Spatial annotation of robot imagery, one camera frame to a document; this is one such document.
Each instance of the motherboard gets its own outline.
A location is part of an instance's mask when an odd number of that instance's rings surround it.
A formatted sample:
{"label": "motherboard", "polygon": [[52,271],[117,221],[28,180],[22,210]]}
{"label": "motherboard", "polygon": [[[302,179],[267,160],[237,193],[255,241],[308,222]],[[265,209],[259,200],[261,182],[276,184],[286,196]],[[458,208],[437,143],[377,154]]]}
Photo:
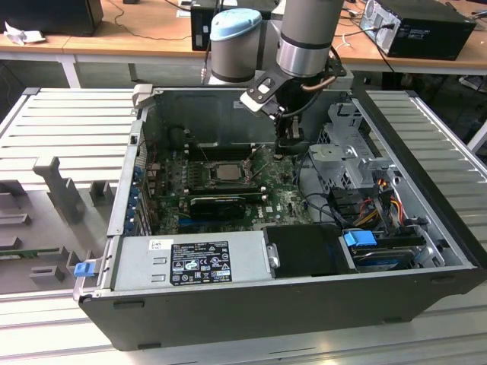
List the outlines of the motherboard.
{"label": "motherboard", "polygon": [[148,166],[153,234],[312,223],[295,174],[292,157],[264,144],[162,151]]}

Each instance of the warning label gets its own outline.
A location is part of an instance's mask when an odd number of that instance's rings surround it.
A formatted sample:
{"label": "warning label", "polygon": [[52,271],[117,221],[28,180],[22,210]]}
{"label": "warning label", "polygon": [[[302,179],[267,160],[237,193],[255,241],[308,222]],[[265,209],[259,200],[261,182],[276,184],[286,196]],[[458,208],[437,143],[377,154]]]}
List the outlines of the warning label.
{"label": "warning label", "polygon": [[172,285],[231,281],[228,241],[173,244],[170,263]]}

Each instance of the table leg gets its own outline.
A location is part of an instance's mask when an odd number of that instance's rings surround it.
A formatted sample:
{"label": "table leg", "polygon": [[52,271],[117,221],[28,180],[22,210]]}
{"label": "table leg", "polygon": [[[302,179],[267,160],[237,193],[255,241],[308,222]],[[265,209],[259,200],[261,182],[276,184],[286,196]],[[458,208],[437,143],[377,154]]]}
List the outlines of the table leg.
{"label": "table leg", "polygon": [[129,63],[130,80],[133,82],[138,81],[137,68],[135,68],[135,63]]}
{"label": "table leg", "polygon": [[66,79],[70,88],[81,88],[81,83],[78,78],[78,65],[73,55],[61,55],[58,57],[58,62],[61,63]]}
{"label": "table leg", "polygon": [[476,153],[482,147],[485,141],[487,141],[487,120],[484,122],[479,131],[472,137],[467,147],[473,153]]}

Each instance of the metal bracket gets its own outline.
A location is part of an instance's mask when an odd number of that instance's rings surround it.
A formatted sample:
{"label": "metal bracket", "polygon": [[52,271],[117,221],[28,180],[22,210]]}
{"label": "metal bracket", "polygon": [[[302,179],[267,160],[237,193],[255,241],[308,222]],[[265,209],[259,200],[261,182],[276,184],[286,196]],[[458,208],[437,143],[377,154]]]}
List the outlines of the metal bracket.
{"label": "metal bracket", "polygon": [[152,84],[138,84],[132,92],[132,102],[134,108],[142,109],[153,103]]}

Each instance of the light blue robot joint cap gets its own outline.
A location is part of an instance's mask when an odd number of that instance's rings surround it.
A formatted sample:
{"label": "light blue robot joint cap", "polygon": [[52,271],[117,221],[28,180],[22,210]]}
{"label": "light blue robot joint cap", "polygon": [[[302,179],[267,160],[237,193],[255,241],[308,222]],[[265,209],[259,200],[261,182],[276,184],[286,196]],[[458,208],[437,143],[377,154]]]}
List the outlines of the light blue robot joint cap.
{"label": "light blue robot joint cap", "polygon": [[215,15],[212,20],[213,42],[229,40],[250,32],[262,21],[262,15],[253,9],[230,9]]}

